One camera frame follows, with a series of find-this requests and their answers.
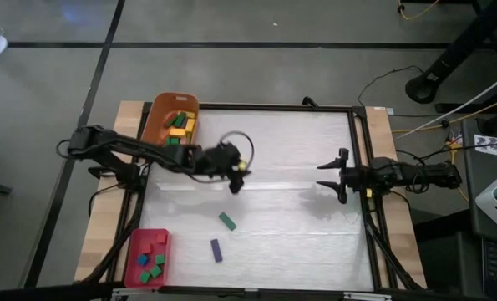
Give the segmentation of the black metal table frame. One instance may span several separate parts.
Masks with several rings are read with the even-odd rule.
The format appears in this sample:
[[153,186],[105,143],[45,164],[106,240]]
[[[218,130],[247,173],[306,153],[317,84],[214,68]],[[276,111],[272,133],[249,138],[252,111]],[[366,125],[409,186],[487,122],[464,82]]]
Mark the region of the black metal table frame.
[[[118,113],[114,121],[114,130],[123,135],[140,137],[144,130],[147,112],[152,104],[144,101],[123,100],[119,104]],[[265,104],[234,104],[234,103],[206,103],[200,102],[199,109],[203,110],[257,110],[257,111],[283,111],[283,112],[327,112],[335,113],[338,110],[351,111],[354,115],[356,136],[361,158],[366,160],[374,156],[386,156],[396,160],[398,158],[393,133],[389,122],[389,115],[384,107],[368,106],[343,106],[322,105],[265,105]],[[406,192],[398,188],[377,201],[370,199],[368,208],[373,211],[375,224],[385,231],[384,237],[387,244],[403,268],[410,274],[422,288],[427,288],[416,242],[416,233],[408,202],[405,200]]]

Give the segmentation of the silver metal bracket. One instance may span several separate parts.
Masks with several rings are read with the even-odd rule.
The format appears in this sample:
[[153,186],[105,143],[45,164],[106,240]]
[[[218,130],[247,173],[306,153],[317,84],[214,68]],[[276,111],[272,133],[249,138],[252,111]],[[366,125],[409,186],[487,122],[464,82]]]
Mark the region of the silver metal bracket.
[[147,294],[148,289],[142,288],[115,288],[112,291],[110,301],[127,301],[128,297]]
[[390,295],[364,292],[344,292],[343,299],[348,301],[393,301]]

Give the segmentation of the orange plastic bin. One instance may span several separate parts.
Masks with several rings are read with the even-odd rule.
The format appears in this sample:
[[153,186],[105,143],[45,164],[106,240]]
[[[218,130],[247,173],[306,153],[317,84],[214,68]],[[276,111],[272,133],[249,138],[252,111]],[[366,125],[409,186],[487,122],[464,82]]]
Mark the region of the orange plastic bin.
[[180,137],[180,143],[182,145],[185,144],[193,144],[195,142],[196,131],[198,127],[198,118],[199,118],[199,101],[192,94],[183,94],[176,92],[165,92],[159,94],[153,104],[151,105],[151,109],[141,136],[141,140],[154,145],[165,145],[160,141],[160,132],[165,128],[174,128],[168,127],[165,123],[165,117],[169,112],[176,111],[180,112],[194,112],[195,113],[195,130],[193,133],[190,133],[189,136]]

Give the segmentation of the white paper with black print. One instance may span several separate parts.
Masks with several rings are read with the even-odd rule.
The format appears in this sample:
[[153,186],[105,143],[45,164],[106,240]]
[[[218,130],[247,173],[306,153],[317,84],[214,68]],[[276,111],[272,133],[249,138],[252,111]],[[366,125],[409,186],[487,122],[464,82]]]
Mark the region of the white paper with black print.
[[487,135],[474,135],[475,150],[497,156],[497,138]]

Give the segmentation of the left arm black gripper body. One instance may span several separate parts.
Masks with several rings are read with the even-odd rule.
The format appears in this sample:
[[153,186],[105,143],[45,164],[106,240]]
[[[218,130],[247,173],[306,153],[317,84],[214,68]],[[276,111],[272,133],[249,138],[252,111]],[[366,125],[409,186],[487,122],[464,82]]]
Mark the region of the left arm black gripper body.
[[197,159],[197,174],[221,176],[234,170],[241,162],[241,153],[232,144],[218,144],[204,149]]

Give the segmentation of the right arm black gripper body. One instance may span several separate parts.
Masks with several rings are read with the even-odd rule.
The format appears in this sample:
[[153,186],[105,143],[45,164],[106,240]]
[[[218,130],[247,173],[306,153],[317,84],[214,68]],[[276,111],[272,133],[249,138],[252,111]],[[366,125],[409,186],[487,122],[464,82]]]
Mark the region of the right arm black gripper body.
[[347,203],[347,189],[353,191],[366,191],[371,189],[379,194],[388,193],[388,185],[383,180],[383,177],[378,172],[368,166],[347,167],[349,151],[345,148],[339,149],[339,187],[337,189],[338,200],[342,204]]

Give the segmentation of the dark grey side desk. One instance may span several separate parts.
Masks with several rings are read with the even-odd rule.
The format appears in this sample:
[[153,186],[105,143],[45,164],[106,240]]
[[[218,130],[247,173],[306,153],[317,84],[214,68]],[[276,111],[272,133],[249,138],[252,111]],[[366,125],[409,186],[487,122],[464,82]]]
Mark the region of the dark grey side desk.
[[497,242],[497,224],[483,213],[475,203],[475,198],[497,179],[497,156],[475,150],[474,135],[483,135],[476,121],[465,121],[462,125],[464,137],[464,162],[469,191],[470,221],[474,235],[479,238],[482,267],[482,287],[484,291],[483,248],[484,239]]

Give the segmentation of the red plastic tray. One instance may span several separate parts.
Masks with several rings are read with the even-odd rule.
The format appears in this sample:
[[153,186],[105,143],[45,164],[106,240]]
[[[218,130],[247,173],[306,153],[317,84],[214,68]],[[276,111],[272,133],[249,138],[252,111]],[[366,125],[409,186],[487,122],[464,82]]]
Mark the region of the red plastic tray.
[[[167,233],[168,238],[165,244],[157,243],[156,237],[159,233]],[[152,252],[145,255],[148,256],[149,261],[145,266],[138,264],[138,257],[141,248],[144,244],[152,245]],[[165,263],[157,265],[155,263],[155,256],[164,254]],[[126,288],[161,288],[165,286],[168,269],[169,269],[169,256],[170,256],[170,232],[164,228],[139,228],[132,232],[130,236],[129,251],[124,273],[124,285]],[[139,276],[143,271],[150,273],[154,266],[159,266],[162,270],[161,274],[154,278],[151,275],[147,283],[141,283]]]

